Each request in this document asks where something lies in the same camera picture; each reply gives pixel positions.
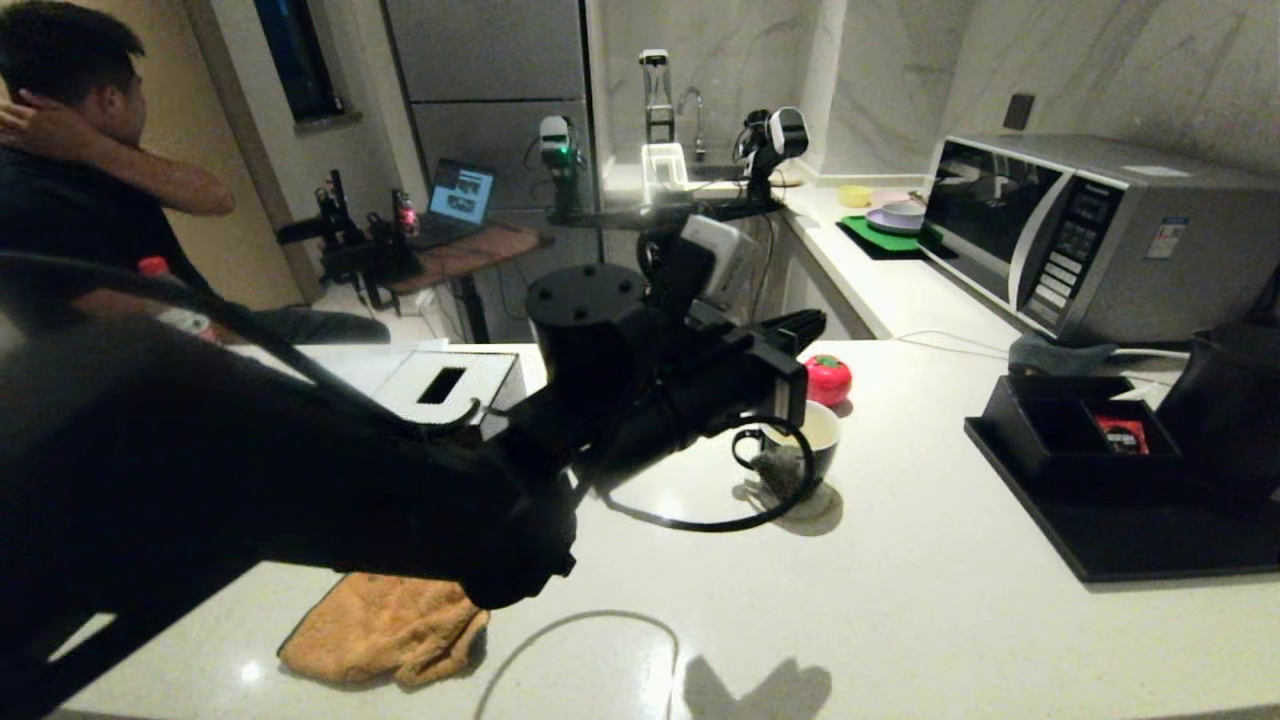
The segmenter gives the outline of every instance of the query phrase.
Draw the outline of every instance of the black t-shirt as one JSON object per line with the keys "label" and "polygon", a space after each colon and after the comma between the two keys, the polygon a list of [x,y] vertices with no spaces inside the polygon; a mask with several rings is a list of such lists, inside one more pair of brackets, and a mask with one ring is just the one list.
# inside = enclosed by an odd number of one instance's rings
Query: black t-shirt
{"label": "black t-shirt", "polygon": [[[155,197],[83,165],[0,147],[0,250],[73,258],[137,272],[160,255],[191,287],[212,292]],[[92,290],[59,272],[0,270],[0,307],[28,333],[77,319],[67,302]]]}

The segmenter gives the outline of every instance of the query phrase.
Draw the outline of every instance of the window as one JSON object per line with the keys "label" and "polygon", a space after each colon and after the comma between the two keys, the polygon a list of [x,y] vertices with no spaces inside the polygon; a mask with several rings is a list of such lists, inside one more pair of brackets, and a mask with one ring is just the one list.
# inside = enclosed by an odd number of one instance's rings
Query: window
{"label": "window", "polygon": [[289,99],[293,119],[302,123],[342,114],[307,0],[255,0],[271,47],[275,70]]}

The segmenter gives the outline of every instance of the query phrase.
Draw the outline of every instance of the laptop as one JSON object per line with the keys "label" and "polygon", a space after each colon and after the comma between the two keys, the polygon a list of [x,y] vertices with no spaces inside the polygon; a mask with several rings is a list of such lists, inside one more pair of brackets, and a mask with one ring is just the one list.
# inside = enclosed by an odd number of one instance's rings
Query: laptop
{"label": "laptop", "polygon": [[484,229],[495,178],[492,168],[440,158],[431,202],[419,217],[419,234],[408,241],[410,247],[429,250]]}

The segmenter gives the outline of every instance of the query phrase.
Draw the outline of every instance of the microwave control panel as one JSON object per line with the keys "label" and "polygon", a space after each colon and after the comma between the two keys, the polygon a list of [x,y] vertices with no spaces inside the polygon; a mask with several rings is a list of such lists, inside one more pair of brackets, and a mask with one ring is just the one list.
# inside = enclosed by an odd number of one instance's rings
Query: microwave control panel
{"label": "microwave control panel", "polygon": [[1089,179],[1075,178],[1044,264],[1036,275],[1030,299],[1023,306],[1046,328],[1056,329],[1071,301],[1098,245],[1107,234],[1124,191]]}

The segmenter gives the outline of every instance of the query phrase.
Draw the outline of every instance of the red tomato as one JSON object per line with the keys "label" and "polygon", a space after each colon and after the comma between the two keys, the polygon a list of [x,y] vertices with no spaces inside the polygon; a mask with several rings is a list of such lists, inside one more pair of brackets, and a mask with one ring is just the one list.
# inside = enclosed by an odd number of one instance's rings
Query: red tomato
{"label": "red tomato", "polygon": [[854,374],[838,357],[814,355],[805,360],[804,366],[809,370],[809,400],[835,407],[849,397]]}

